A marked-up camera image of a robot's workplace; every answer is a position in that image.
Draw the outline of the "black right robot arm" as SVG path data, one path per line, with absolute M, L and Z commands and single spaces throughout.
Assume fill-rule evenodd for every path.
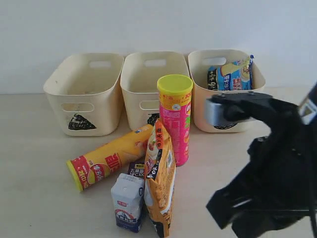
M 268 136 L 255 138 L 248 164 L 206 205 L 224 229 L 239 238 L 257 238 L 309 217 L 317 232 L 317 89 L 300 105 L 256 92 L 221 93 L 205 102 L 209 124 L 262 121 Z

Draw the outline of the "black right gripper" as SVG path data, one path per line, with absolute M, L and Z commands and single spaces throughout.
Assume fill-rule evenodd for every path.
M 255 138 L 249 163 L 206 208 L 239 238 L 258 238 L 317 212 L 317 132 L 304 129 Z

